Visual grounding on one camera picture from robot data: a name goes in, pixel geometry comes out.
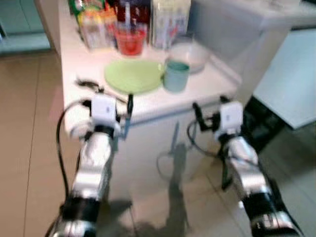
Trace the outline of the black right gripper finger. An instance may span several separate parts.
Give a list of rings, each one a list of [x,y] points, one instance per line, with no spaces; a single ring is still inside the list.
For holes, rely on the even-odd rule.
[[[203,117],[203,113],[201,110],[201,106],[197,102],[192,103],[193,111],[196,115],[196,122],[201,131],[206,131],[205,118]]]

